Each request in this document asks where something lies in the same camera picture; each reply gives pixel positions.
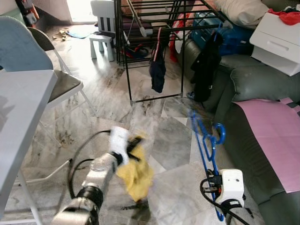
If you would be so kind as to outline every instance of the pink sheet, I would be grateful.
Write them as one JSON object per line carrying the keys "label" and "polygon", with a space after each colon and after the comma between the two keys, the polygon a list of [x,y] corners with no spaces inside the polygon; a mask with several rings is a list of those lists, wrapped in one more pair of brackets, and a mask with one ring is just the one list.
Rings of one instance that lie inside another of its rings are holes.
{"label": "pink sheet", "polygon": [[283,102],[253,99],[235,104],[243,109],[282,186],[291,193],[300,191],[300,117]]}

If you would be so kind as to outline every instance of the white wall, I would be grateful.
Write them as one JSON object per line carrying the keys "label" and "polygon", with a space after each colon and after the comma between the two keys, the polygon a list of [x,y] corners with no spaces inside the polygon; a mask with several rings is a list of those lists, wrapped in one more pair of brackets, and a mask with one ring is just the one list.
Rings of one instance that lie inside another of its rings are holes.
{"label": "white wall", "polygon": [[67,0],[33,0],[33,4],[61,21],[71,21]]}
{"label": "white wall", "polygon": [[12,11],[17,7],[15,0],[0,0],[0,15]]}

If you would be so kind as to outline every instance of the blue bag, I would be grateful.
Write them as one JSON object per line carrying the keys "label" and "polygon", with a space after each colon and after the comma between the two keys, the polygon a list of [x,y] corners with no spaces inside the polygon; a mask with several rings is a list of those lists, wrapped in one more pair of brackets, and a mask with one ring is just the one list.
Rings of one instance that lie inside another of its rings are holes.
{"label": "blue bag", "polygon": [[[195,17],[199,19],[194,19],[193,26],[205,26],[205,25],[219,25],[221,20],[219,18],[205,18],[207,13],[195,13]],[[250,44],[249,40],[252,36],[254,30],[239,27],[232,24],[233,29],[224,27],[219,29],[219,33],[222,35],[224,41],[220,46],[220,55],[232,55],[232,54],[251,54],[253,51],[253,45]],[[207,40],[211,37],[213,32],[216,32],[217,28],[208,28],[201,30],[193,30],[191,32],[191,38],[197,43],[200,49],[203,49]]]}

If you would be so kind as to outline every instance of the robotic arm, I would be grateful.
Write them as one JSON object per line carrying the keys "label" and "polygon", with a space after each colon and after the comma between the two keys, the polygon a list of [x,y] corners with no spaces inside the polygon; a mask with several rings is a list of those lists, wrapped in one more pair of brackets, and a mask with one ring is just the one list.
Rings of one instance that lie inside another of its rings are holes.
{"label": "robotic arm", "polygon": [[98,225],[98,215],[109,181],[121,162],[121,154],[114,152],[94,159],[82,189],[76,198],[54,217],[51,225]]}
{"label": "robotic arm", "polygon": [[128,131],[113,127],[110,152],[94,159],[77,196],[59,212],[51,225],[98,225],[99,211],[108,190],[109,181],[117,167],[129,162],[130,151],[141,141],[135,138],[128,145]]}
{"label": "robotic arm", "polygon": [[[128,143],[128,131],[113,127],[110,135],[110,152],[91,162],[90,171],[82,183],[81,190],[71,203],[54,217],[51,225],[99,225],[99,211],[109,182],[119,165],[127,164],[129,158],[139,160],[130,152],[141,140],[140,137],[136,137]],[[209,182],[210,187],[203,187],[205,182]],[[228,225],[253,224],[251,217],[242,219],[242,223],[233,217],[240,214],[241,210],[245,210],[241,171],[221,170],[217,176],[211,174],[201,182],[200,190],[219,213],[224,213]],[[218,193],[216,201],[212,201],[205,193]]]}

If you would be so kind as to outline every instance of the leather sofa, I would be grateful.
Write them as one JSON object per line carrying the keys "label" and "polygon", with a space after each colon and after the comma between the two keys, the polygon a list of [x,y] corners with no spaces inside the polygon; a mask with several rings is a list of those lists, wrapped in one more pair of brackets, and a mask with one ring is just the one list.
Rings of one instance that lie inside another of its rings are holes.
{"label": "leather sofa", "polygon": [[[283,4],[291,5],[292,2],[296,1],[282,1],[281,6],[274,9],[284,8]],[[196,43],[188,39],[185,58],[190,60],[185,60],[184,66],[188,79],[194,74],[190,68],[199,53]],[[182,54],[177,57],[181,63]],[[289,77],[250,56],[228,55],[222,57],[214,75],[211,96],[203,102],[205,110],[215,114],[214,121],[224,124],[225,149],[235,166],[243,171],[245,185],[258,204],[266,225],[299,225],[300,192],[285,192],[243,110],[232,101],[285,97],[300,102],[300,73]]]}

